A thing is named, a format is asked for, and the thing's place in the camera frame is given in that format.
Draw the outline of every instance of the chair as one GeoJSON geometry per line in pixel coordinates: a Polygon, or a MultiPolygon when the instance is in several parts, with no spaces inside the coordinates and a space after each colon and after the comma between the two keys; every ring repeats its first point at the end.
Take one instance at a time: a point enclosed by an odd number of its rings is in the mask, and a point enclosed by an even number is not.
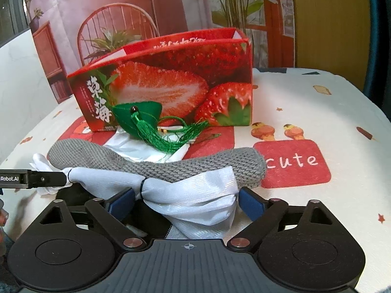
{"type": "Polygon", "coordinates": [[[159,36],[154,21],[142,8],[129,3],[102,6],[85,19],[77,34],[77,49],[83,66],[94,59],[87,57],[96,51],[91,40],[103,37],[101,28],[130,31],[134,35],[141,35],[142,39],[159,36]]]}

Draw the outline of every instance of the circular cover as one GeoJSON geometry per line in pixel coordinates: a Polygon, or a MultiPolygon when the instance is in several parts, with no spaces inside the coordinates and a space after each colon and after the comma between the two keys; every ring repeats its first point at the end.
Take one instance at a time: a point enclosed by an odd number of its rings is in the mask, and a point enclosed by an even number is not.
{"type": "Polygon", "coordinates": [[[365,265],[364,252],[351,236],[308,235],[294,229],[267,237],[258,259],[285,286],[312,292],[355,285],[365,265]]]}
{"type": "Polygon", "coordinates": [[[29,288],[52,292],[84,288],[104,276],[114,263],[113,245],[96,232],[75,228],[66,236],[23,234],[8,254],[10,272],[29,288]]]}

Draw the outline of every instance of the red strawberry box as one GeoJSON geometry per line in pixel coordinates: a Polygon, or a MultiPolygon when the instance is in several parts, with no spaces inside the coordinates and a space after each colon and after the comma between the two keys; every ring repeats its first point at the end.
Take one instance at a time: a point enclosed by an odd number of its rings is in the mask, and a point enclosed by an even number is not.
{"type": "Polygon", "coordinates": [[[68,81],[92,131],[114,130],[111,108],[140,101],[160,102],[161,117],[248,126],[251,70],[249,39],[236,28],[216,28],[126,45],[70,74],[68,81]]]}

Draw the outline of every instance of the black bead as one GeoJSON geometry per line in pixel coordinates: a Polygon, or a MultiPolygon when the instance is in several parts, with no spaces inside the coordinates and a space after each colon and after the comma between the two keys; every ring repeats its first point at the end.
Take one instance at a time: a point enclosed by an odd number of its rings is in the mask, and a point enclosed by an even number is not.
{"type": "Polygon", "coordinates": [[[132,107],[130,108],[130,114],[133,114],[133,113],[135,113],[135,112],[138,112],[138,107],[137,107],[137,106],[132,106],[132,107]]]}

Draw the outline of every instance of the yellow wooden panel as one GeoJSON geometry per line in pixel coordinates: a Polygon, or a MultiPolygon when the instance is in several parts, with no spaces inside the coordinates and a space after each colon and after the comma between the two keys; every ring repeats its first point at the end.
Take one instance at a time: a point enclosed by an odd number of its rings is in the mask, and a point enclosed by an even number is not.
{"type": "Polygon", "coordinates": [[[330,71],[364,87],[369,0],[294,0],[296,66],[330,71]]]}

